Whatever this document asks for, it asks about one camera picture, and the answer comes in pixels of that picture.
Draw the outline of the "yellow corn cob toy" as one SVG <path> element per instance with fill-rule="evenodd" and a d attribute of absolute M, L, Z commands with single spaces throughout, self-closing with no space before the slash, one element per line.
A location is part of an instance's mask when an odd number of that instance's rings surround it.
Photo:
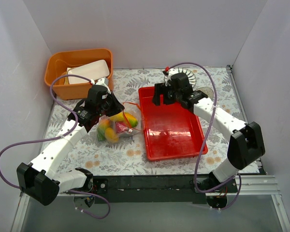
<path fill-rule="evenodd" d="M 123 122 L 125 119 L 124 119 L 123 113 L 120 112 L 114 116 L 111 116 L 110 120 L 113 122 Z"/>

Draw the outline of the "green orange mango toy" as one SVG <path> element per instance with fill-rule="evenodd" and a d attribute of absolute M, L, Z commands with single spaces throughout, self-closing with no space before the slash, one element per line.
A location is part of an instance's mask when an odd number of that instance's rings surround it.
<path fill-rule="evenodd" d="M 98 141 L 105 141 L 105 130 L 110 127 L 109 119 L 102 119 L 97 126 L 97 139 Z"/>

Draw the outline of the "red apple toy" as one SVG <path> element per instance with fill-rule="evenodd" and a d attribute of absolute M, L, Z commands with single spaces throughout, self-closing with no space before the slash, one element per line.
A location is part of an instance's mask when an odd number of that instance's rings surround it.
<path fill-rule="evenodd" d="M 115 130 L 117 134 L 126 133 L 129 131 L 129 127 L 124 122 L 116 122 Z"/>

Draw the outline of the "clear zip top bag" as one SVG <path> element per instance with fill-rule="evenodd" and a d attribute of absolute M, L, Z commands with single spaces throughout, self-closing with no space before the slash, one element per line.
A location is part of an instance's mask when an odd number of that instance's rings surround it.
<path fill-rule="evenodd" d="M 96 127 L 99 142 L 107 141 L 115 144 L 121 138 L 132 137 L 144 130 L 143 112 L 139 104 L 123 102 L 125 109 L 114 116 L 102 116 Z"/>

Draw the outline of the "yellow orange mango toy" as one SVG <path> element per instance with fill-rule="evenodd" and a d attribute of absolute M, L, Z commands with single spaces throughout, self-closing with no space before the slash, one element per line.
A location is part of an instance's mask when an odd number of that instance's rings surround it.
<path fill-rule="evenodd" d="M 130 113 L 123 113 L 123 117 L 125 120 L 128 121 L 129 125 L 132 128 L 135 128 L 138 125 L 138 120 L 136 117 L 134 117 L 133 115 L 131 115 Z"/>

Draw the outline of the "orange fruit toy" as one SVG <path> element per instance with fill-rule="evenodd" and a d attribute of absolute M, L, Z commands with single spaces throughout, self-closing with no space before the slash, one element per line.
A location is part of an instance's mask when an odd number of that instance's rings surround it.
<path fill-rule="evenodd" d="M 104 136 L 106 140 L 111 143 L 117 143 L 119 140 L 118 134 L 112 128 L 107 128 L 104 132 Z"/>

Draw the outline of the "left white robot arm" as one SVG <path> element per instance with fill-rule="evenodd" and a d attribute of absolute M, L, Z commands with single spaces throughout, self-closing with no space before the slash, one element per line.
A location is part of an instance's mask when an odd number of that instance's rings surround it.
<path fill-rule="evenodd" d="M 59 139 L 52 141 L 29 164 L 21 163 L 17 170 L 20 190 L 42 205 L 49 205 L 59 193 L 78 190 L 89 193 L 93 189 L 93 174 L 84 168 L 75 168 L 63 174 L 57 169 L 70 150 L 99 122 L 101 116 L 113 116 L 124 106 L 105 84 L 95 84 L 87 98 L 77 103 L 69 114 Z"/>

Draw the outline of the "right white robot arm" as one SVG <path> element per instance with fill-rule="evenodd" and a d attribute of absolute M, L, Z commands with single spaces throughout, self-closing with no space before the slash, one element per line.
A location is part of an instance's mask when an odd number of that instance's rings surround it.
<path fill-rule="evenodd" d="M 182 108 L 207 121 L 210 128 L 217 129 L 229 142 L 226 159 L 210 172 L 207 179 L 197 184 L 201 192 L 222 191 L 227 181 L 265 154 L 260 125 L 233 117 L 203 91 L 193 90 L 183 72 L 169 76 L 164 83 L 155 84 L 152 102 L 156 106 L 179 103 Z"/>

